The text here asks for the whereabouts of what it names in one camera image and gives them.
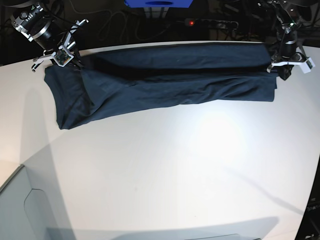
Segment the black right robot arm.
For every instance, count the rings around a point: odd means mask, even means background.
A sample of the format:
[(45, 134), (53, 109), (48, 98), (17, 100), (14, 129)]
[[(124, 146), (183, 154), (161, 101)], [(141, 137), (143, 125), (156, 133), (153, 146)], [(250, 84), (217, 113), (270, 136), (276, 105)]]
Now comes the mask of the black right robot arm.
[(61, 68), (83, 67), (74, 33), (83, 29), (88, 19), (70, 21), (61, 17), (65, 10), (63, 0), (15, 0), (6, 6), (15, 8), (10, 17), (13, 28), (43, 49), (42, 56), (33, 59), (32, 72), (44, 61)]

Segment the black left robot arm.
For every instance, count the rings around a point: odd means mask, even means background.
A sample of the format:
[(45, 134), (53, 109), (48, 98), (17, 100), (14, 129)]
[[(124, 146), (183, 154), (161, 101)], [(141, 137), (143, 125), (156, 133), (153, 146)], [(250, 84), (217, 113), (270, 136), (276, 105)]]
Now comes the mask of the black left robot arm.
[(307, 56), (303, 44), (320, 31), (317, 25), (320, 13), (318, 0), (259, 0), (258, 6), (265, 10), (265, 19), (273, 22), (277, 41), (269, 48), (271, 63), (267, 72), (276, 71), (282, 80), (287, 80), (294, 67), (306, 74), (316, 66)]

